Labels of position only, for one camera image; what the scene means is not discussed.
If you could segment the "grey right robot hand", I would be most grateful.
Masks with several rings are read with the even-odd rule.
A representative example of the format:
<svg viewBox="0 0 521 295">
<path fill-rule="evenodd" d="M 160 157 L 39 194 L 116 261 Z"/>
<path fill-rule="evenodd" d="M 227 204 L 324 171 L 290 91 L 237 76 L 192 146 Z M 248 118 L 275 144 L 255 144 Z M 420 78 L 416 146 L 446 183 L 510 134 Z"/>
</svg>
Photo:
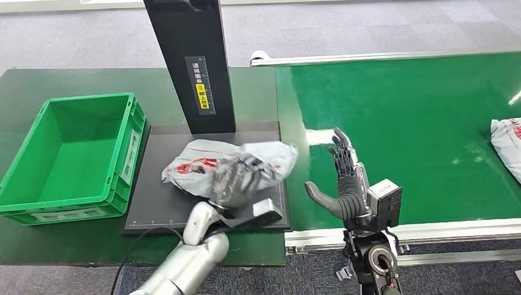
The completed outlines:
<svg viewBox="0 0 521 295">
<path fill-rule="evenodd" d="M 335 146 L 330 147 L 329 152 L 334 160 L 337 175 L 337 196 L 331 197 L 323 193 L 312 181 L 305 182 L 304 188 L 309 198 L 317 205 L 335 218 L 348 221 L 369 212 L 367 173 L 350 138 L 342 129 L 334 129 L 332 140 Z"/>
</svg>

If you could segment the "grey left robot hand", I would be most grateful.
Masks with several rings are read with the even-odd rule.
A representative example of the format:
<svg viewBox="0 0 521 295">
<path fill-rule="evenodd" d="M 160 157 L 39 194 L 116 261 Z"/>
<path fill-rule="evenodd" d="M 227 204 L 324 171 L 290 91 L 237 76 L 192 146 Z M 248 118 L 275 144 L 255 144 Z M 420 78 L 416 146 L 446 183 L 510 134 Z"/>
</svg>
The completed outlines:
<svg viewBox="0 0 521 295">
<path fill-rule="evenodd" d="M 262 161 L 248 153 L 218 159 L 211 174 L 210 202 L 226 209 L 245 206 L 258 190 L 261 169 Z"/>
</svg>

